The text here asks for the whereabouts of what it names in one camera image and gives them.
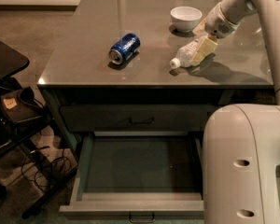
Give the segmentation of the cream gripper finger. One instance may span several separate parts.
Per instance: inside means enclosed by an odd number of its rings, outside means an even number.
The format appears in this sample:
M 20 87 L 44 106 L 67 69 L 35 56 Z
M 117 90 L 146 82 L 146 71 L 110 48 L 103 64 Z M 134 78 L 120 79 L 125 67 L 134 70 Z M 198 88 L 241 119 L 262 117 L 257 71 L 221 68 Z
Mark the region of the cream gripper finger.
M 217 48 L 217 38 L 212 35 L 203 35 L 193 41 L 193 48 L 190 63 L 198 65 Z
M 205 24 L 206 24 L 206 19 L 203 19 L 192 30 L 195 38 L 207 35 L 207 32 L 205 31 Z

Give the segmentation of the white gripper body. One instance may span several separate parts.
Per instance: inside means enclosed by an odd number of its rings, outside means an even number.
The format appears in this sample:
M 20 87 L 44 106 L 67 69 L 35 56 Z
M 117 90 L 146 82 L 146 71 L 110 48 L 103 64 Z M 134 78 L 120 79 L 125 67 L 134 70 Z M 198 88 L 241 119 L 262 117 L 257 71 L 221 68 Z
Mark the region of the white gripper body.
M 231 35 L 238 27 L 238 24 L 225 17 L 220 3 L 217 3 L 205 18 L 204 30 L 218 39 Z

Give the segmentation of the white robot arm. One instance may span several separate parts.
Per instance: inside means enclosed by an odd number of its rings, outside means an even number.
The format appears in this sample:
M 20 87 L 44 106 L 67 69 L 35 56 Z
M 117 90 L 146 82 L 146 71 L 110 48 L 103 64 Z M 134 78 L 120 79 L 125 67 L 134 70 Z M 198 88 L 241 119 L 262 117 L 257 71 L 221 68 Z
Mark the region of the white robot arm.
M 198 32 L 224 38 L 258 14 L 275 105 L 227 105 L 203 134 L 204 224 L 280 224 L 280 0 L 222 0 Z

